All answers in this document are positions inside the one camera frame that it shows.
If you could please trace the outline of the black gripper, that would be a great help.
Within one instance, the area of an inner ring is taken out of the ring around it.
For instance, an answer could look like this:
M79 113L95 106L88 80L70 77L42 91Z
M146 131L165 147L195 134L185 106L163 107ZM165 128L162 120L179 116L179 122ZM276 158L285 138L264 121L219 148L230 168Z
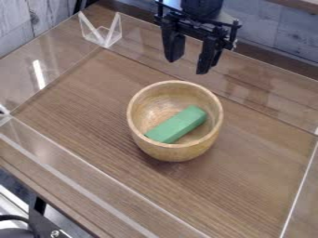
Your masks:
M167 61L174 62L185 55L186 35L203 40L197 74L209 73L218 64L222 48L237 47L242 23L223 11L223 1L155 0L155 23L162 29Z

